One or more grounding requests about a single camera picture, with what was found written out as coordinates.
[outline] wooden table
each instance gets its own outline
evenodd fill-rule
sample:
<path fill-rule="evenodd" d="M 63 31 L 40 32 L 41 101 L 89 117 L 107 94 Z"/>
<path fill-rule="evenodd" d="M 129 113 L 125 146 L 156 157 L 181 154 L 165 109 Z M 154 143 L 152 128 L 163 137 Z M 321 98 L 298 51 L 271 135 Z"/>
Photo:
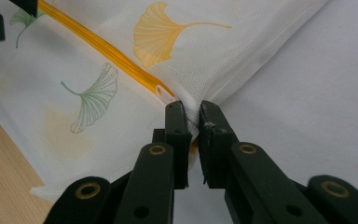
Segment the wooden table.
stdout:
<path fill-rule="evenodd" d="M 30 194 L 43 182 L 0 126 L 0 224 L 43 223 L 52 203 Z"/>

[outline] white surface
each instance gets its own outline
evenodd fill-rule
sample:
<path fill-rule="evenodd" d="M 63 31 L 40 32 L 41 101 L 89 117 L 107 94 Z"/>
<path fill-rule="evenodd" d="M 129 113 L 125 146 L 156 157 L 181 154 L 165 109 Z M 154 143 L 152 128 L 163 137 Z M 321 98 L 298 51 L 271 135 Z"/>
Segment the white surface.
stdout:
<path fill-rule="evenodd" d="M 327 3 L 221 106 L 240 140 L 295 181 L 334 175 L 358 188 L 358 1 Z M 196 163 L 174 223 L 232 223 L 223 191 L 202 181 Z"/>

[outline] white fabric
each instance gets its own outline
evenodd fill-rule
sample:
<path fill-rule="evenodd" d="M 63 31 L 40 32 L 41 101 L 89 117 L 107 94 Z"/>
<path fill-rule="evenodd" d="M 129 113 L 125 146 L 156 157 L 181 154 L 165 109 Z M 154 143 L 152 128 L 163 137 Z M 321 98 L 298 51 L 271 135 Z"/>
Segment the white fabric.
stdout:
<path fill-rule="evenodd" d="M 170 20 L 203 24 L 182 30 L 170 58 L 153 64 L 134 54 L 133 33 L 157 3 L 56 0 L 54 6 L 161 79 L 185 104 L 196 135 L 201 100 L 226 99 L 326 1 L 166 1 L 160 12 Z M 54 184 L 34 192 L 55 199 L 70 181 L 87 174 L 113 181 L 121 172 L 111 168 L 118 163 L 120 171 L 129 170 L 132 163 L 120 161 L 136 155 L 152 130 L 163 127 L 165 104 L 48 16 L 21 33 L 16 49 L 23 25 L 10 24 L 10 18 L 17 11 L 0 1 L 7 34 L 0 42 L 0 123 L 45 183 Z M 82 104 L 75 92 L 87 90 L 107 63 L 109 72 L 117 71 L 116 94 L 92 125 L 71 132 Z"/>

